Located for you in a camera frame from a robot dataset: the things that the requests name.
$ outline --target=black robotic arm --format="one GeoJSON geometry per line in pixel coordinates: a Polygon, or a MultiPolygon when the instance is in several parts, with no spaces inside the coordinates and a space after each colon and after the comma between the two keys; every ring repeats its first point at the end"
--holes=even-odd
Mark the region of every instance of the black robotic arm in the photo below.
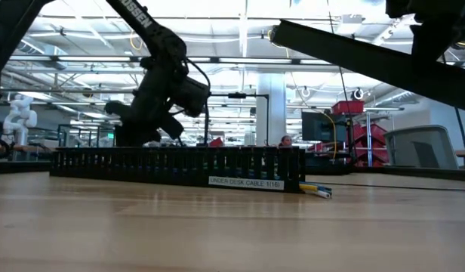
{"type": "MultiPolygon", "coordinates": [[[[0,78],[2,69],[40,10],[52,1],[0,1],[0,78]]],[[[142,38],[151,54],[140,61],[146,74],[132,104],[113,101],[105,106],[105,111],[119,115],[122,121],[123,126],[117,128],[119,146],[141,146],[147,141],[157,141],[158,128],[171,138],[178,138],[183,127],[169,113],[170,108],[176,104],[184,108],[186,115],[197,117],[210,96],[210,85],[187,76],[186,44],[170,29],[158,24],[138,1],[106,1],[142,38]]]]}

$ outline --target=gray chair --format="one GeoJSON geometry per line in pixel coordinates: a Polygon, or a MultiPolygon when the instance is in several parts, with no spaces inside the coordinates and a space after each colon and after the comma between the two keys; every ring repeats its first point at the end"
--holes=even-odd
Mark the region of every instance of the gray chair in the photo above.
{"type": "Polygon", "coordinates": [[[390,165],[459,169],[449,134],[440,125],[389,131],[384,135],[390,165]]]}

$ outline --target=computer screen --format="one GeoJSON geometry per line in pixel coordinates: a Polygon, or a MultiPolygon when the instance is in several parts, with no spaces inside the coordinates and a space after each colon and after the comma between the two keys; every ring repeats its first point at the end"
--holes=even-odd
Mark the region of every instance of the computer screen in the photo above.
{"type": "MultiPolygon", "coordinates": [[[[346,118],[328,114],[335,122],[337,141],[346,141],[346,118]]],[[[301,113],[301,131],[304,141],[334,141],[333,124],[323,113],[301,113]]]]}

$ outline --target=label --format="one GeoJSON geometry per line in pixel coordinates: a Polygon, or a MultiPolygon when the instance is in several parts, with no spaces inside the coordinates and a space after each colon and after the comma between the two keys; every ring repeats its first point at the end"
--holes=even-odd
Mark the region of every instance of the label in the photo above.
{"type": "Polygon", "coordinates": [[[264,190],[284,190],[284,181],[268,181],[248,178],[209,177],[209,185],[264,190]]]}
{"type": "Polygon", "coordinates": [[[143,27],[147,28],[152,24],[150,18],[137,7],[135,0],[121,0],[120,2],[135,16],[135,19],[137,19],[143,27]]]}

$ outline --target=monitor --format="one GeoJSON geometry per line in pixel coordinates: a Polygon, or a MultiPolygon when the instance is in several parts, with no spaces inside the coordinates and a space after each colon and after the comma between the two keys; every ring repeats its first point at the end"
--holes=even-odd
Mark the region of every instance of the monitor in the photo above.
{"type": "MultiPolygon", "coordinates": [[[[346,117],[344,115],[328,114],[335,123],[337,141],[346,141],[346,117]]],[[[323,113],[301,113],[301,131],[304,141],[333,142],[333,124],[323,113]]]]}

